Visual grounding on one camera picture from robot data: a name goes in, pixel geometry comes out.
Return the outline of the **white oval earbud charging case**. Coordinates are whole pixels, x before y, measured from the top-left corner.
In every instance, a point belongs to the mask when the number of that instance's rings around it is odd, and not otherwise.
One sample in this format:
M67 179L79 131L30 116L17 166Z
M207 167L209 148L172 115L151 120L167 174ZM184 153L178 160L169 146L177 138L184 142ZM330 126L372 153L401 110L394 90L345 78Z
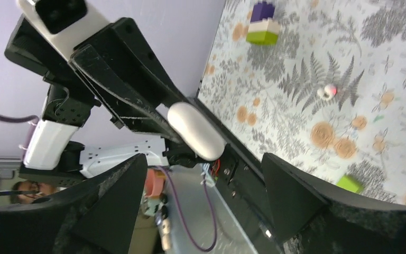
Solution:
M167 120L200 158L215 161L222 156L225 139L193 105L186 102L173 104L168 110Z

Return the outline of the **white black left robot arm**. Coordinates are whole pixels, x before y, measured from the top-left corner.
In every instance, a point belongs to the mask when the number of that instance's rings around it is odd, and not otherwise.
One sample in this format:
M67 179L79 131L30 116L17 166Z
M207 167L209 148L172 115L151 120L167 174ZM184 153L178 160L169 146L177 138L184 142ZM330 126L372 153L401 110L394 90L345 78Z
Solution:
M123 17L101 29L64 60L20 17L5 49L11 62L40 75L50 85L43 112L23 154L24 178L59 181L91 178L138 153L149 166L202 162L157 112L186 98L175 87L139 27ZM158 135L158 141L102 149L71 140L94 107L103 106L118 128Z

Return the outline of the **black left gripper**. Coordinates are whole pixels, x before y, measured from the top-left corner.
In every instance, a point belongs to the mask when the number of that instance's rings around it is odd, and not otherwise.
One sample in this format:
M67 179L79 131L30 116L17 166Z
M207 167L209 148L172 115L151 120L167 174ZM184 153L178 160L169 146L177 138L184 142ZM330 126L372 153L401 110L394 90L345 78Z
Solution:
M187 98L130 17L107 25L76 46L69 66L21 15L4 55L50 85L41 114L44 120L83 126L91 109L101 102L132 132L183 143L156 109L161 104L170 107L186 102Z

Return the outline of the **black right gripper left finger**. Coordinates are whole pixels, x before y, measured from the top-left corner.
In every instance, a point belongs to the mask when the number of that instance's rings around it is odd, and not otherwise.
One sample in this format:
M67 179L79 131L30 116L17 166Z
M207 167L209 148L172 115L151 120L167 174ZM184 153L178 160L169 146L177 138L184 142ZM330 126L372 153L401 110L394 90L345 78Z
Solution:
M0 206L0 253L128 253L146 172L141 153L31 204Z

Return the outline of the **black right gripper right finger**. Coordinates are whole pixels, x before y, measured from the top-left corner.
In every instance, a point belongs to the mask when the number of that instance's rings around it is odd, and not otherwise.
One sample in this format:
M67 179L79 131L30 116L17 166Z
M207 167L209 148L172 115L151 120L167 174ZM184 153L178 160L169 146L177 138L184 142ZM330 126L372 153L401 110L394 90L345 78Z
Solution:
M406 253L406 205L365 197L272 153L261 162L275 238L290 253Z

